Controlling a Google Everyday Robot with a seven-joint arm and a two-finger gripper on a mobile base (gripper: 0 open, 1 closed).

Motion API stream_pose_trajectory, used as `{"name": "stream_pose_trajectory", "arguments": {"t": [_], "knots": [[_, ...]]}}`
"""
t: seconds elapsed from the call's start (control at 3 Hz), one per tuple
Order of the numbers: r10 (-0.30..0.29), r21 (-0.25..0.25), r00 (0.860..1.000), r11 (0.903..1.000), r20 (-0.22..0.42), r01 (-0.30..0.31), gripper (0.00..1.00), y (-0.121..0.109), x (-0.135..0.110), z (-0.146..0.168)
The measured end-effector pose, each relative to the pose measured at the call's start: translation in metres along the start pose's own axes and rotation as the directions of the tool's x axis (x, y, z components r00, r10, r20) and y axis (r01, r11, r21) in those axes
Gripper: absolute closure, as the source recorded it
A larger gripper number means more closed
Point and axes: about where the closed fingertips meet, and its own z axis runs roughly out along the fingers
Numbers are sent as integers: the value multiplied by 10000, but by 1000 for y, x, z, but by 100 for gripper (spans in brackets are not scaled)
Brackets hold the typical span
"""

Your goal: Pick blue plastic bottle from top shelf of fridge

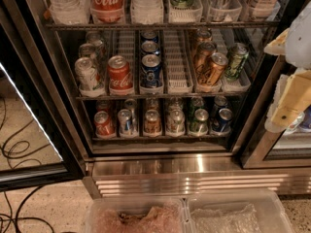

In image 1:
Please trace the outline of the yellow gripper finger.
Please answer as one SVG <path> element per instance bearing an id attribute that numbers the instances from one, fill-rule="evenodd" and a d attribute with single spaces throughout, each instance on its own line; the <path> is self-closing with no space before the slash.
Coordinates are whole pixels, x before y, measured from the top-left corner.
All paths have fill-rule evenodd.
<path id="1" fill-rule="evenodd" d="M 271 121 L 286 128 L 310 105 L 311 71 L 298 69 L 297 73 L 288 77 Z"/>
<path id="2" fill-rule="evenodd" d="M 267 44 L 264 47 L 263 51 L 270 55 L 284 55 L 288 33 L 289 28 L 285 29 L 279 36 L 277 36 L 273 41 Z"/>

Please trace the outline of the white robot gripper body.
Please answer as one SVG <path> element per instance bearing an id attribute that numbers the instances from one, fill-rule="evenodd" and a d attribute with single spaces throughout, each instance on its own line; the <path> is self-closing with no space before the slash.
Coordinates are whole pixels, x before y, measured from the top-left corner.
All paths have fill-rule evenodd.
<path id="1" fill-rule="evenodd" d="M 297 68 L 311 69 L 311 2 L 292 22 L 285 43 L 288 63 Z"/>

